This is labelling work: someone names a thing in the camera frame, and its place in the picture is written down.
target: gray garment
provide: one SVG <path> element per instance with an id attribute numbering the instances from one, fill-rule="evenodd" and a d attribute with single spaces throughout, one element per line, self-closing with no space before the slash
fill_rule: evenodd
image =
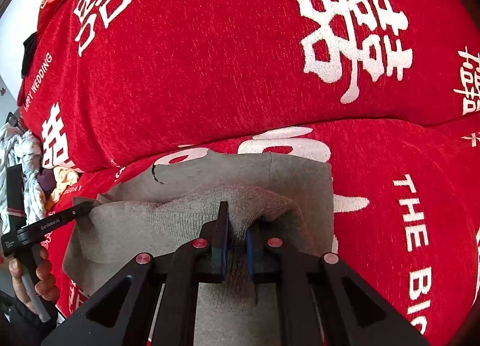
<path id="1" fill-rule="evenodd" d="M 137 253 L 166 254 L 198 237 L 203 223 L 216 218 L 219 202 L 229 202 L 227 279 L 200 285 L 196 345 L 280 344 L 275 287 L 263 285 L 255 304 L 248 280 L 244 237 L 254 220 L 273 221 L 280 237 L 311 254 L 332 245 L 330 165 L 290 155 L 209 151 L 200 159 L 153 166 L 98 199 L 104 204 L 77 220 L 63 262 L 88 294 Z"/>

